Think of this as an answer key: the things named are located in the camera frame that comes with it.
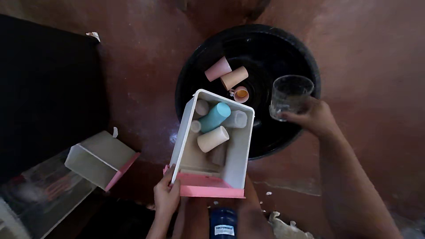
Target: leg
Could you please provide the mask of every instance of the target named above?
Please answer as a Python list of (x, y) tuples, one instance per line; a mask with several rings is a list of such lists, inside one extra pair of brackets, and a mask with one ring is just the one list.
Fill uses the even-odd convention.
[(182, 197), (172, 239), (209, 239), (210, 218), (207, 201), (201, 197)]
[(261, 211), (257, 192), (248, 175), (245, 180), (245, 197), (238, 209), (238, 238), (274, 239), (272, 227)]

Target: drinking glass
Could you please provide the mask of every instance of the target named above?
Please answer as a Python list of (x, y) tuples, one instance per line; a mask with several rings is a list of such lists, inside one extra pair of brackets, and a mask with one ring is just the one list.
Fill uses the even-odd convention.
[(303, 76), (286, 75), (279, 77), (273, 83), (272, 102), (269, 107), (270, 116), (285, 122), (281, 112), (300, 113), (306, 100), (314, 89), (313, 82)]

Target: hand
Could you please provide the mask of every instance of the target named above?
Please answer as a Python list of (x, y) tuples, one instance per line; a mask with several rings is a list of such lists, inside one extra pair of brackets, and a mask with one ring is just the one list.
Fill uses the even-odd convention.
[(331, 109), (326, 102), (310, 97), (306, 102), (308, 109), (304, 114), (282, 112), (288, 122), (299, 124), (317, 137), (326, 137), (341, 133)]
[(176, 211), (180, 201), (180, 181), (176, 180), (172, 186), (168, 186), (173, 177), (176, 165), (169, 168), (164, 177), (153, 188), (155, 198), (155, 216), (170, 218)]

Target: white plastic container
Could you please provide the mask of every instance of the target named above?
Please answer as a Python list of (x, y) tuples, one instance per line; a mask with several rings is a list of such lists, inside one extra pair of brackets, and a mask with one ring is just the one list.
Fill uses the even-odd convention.
[[(196, 101), (206, 100), (210, 107), (219, 102), (226, 103), (232, 111), (240, 110), (247, 115), (244, 128), (228, 130), (226, 160), (224, 166), (212, 163), (207, 154), (197, 144), (201, 133), (190, 130)], [(176, 164), (172, 183), (179, 178), (181, 196), (244, 198), (245, 176), (251, 143), (254, 109), (221, 97), (204, 89), (199, 89), (186, 104), (180, 128), (174, 145), (170, 165)]]
[(140, 153), (102, 131), (71, 147), (65, 166), (108, 191)]

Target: black tub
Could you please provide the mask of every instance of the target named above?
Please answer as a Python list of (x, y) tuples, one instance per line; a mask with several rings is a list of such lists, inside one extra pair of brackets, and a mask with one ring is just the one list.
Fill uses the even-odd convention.
[(312, 54), (300, 40), (282, 29), (266, 25), (226, 29), (208, 38), (195, 50), (183, 66), (176, 86), (179, 121), (186, 103), (200, 88), (233, 99), (220, 79), (209, 82), (204, 74), (223, 56), (226, 56), (232, 70), (245, 66), (249, 74), (247, 79), (235, 86), (242, 85), (248, 89), (249, 99), (244, 104), (255, 110), (249, 159), (259, 159), (288, 146), (302, 130), (296, 124), (270, 117), (273, 81), (289, 74), (305, 76), (314, 83), (312, 96), (319, 98), (319, 70)]

